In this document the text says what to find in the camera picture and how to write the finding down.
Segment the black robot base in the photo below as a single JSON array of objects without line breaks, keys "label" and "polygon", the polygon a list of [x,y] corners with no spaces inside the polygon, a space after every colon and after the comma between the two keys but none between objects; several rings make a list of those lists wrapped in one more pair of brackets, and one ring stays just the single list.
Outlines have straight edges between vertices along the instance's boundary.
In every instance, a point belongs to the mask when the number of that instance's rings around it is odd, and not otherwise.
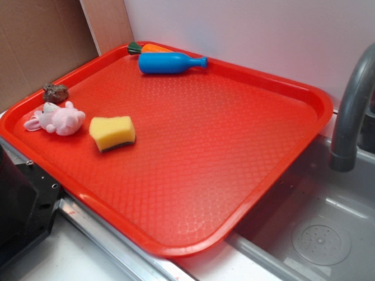
[{"label": "black robot base", "polygon": [[50,235],[61,193],[39,165],[15,164],[1,148],[1,271]]}]

